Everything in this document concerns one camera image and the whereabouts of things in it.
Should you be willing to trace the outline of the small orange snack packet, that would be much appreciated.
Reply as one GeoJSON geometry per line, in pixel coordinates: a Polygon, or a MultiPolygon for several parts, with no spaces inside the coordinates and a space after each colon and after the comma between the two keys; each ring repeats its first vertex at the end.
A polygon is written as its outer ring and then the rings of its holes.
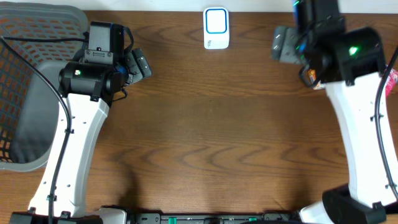
{"type": "MultiPolygon", "coordinates": [[[[317,79],[316,71],[315,70],[309,70],[307,73],[308,73],[308,77],[310,79],[311,84],[314,84],[316,82],[316,79],[317,79]]],[[[325,84],[322,83],[321,81],[319,81],[312,88],[314,90],[324,90],[325,89],[325,84]]]]}

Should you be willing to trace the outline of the red purple snack bag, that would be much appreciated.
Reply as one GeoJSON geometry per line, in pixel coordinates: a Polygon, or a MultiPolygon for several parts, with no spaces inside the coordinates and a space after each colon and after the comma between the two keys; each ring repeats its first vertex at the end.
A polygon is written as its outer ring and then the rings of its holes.
{"type": "Polygon", "coordinates": [[[397,85],[397,79],[398,79],[398,72],[392,69],[389,73],[389,76],[387,78],[384,87],[386,97],[388,97],[392,93],[394,87],[397,85]]]}

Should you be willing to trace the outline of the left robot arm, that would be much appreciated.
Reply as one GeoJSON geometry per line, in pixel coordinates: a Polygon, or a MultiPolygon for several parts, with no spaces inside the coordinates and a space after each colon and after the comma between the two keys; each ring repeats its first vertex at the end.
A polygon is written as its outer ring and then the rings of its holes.
{"type": "Polygon", "coordinates": [[[41,183],[11,223],[131,223],[126,209],[86,212],[86,184],[100,129],[117,92],[152,75],[141,49],[126,45],[126,26],[92,22],[82,48],[59,73],[57,129],[41,183]]]}

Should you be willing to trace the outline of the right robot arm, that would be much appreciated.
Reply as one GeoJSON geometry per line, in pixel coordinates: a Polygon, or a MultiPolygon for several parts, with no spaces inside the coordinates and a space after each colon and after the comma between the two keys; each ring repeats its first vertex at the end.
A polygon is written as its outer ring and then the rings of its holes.
{"type": "Polygon", "coordinates": [[[382,223],[397,212],[397,156],[385,85],[393,68],[370,27],[349,31],[337,1],[293,3],[295,49],[323,83],[340,125],[349,169],[346,185],[299,211],[304,223],[382,223]]]}

